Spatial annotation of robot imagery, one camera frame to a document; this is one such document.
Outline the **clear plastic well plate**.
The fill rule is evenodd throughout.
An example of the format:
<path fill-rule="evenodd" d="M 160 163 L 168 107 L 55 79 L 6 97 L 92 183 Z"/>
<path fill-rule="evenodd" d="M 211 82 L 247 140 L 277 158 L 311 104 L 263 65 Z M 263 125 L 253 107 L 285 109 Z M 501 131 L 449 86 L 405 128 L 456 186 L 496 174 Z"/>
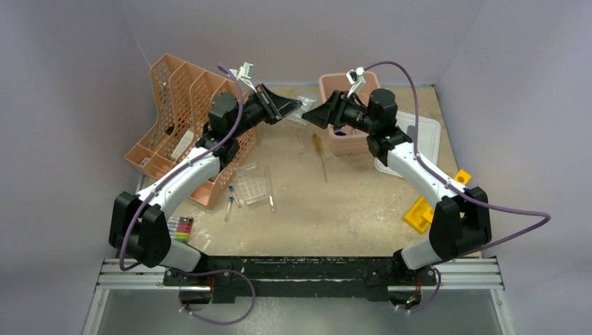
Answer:
<path fill-rule="evenodd" d="M 268 199 L 265 169 L 257 163 L 248 163 L 236 171 L 237 185 L 242 194 L 243 203 L 253 205 Z"/>

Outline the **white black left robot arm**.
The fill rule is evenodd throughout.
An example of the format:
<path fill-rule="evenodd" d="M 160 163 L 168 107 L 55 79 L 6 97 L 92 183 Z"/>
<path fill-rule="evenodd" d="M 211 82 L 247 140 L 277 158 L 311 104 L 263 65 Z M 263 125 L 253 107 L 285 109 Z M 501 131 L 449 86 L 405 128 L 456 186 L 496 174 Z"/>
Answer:
<path fill-rule="evenodd" d="M 204 283 L 208 266 L 200 261 L 202 253 L 170 237 L 169 218 L 193 191 L 234 160 L 241 135 L 262 122 L 275 124 L 301 105 L 300 100 L 277 95 L 264 84 L 257 85 L 246 100 L 230 92 L 215 95 L 202 136 L 186 158 L 151 186 L 116 197 L 109 245 L 146 267 L 179 269 L 190 285 Z"/>

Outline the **brown bristle tube brush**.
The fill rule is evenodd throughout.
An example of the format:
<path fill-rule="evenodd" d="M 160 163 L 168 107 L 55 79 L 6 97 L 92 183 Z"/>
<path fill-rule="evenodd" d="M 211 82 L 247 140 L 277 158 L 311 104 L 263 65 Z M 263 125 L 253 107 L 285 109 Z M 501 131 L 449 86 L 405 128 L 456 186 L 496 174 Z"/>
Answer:
<path fill-rule="evenodd" d="M 317 133 L 314 133 L 312 135 L 312 141 L 313 141 L 314 150 L 315 150 L 316 154 L 318 155 L 321 165 L 322 165 L 322 168 L 323 168 L 324 180 L 325 180 L 325 182 L 327 182 L 327 170 L 326 170 L 326 165 L 325 165 L 325 161 L 324 161 L 324 157 L 323 157 L 323 147 L 322 147 L 320 136 Z"/>

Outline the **clay triangle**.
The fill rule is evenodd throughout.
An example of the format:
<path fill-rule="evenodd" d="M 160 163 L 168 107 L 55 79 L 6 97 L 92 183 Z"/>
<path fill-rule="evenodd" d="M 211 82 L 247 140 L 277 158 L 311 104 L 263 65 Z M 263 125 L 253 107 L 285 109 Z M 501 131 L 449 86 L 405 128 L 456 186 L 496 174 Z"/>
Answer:
<path fill-rule="evenodd" d="M 318 94 L 301 94 L 298 97 L 296 97 L 296 99 L 301 103 L 301 105 L 298 109 L 296 109 L 294 112 L 291 112 L 288 115 L 287 120 L 294 121 L 294 122 L 302 124 L 302 125 L 307 125 L 308 122 L 302 118 L 302 115 L 305 112 L 308 112 L 315 107 L 315 105 L 319 99 L 319 95 Z"/>

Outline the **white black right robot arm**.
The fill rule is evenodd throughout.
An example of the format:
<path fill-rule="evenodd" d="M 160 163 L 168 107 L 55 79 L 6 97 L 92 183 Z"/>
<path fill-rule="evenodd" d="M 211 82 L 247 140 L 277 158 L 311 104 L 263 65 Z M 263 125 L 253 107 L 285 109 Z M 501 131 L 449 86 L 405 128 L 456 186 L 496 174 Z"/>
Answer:
<path fill-rule="evenodd" d="M 372 156 L 409 181 L 428 201 L 434 212 L 429 236 L 394 253 L 392 275 L 397 282 L 408 284 L 421 268 L 490 242 L 491 223 L 488 208 L 476 203 L 486 202 L 487 194 L 478 187 L 467 188 L 424 160 L 412 138 L 397 125 L 397 112 L 395 95 L 387 89 L 373 90 L 365 106 L 344 91 L 334 91 L 302 117 L 322 129 L 349 126 L 366 133 Z"/>

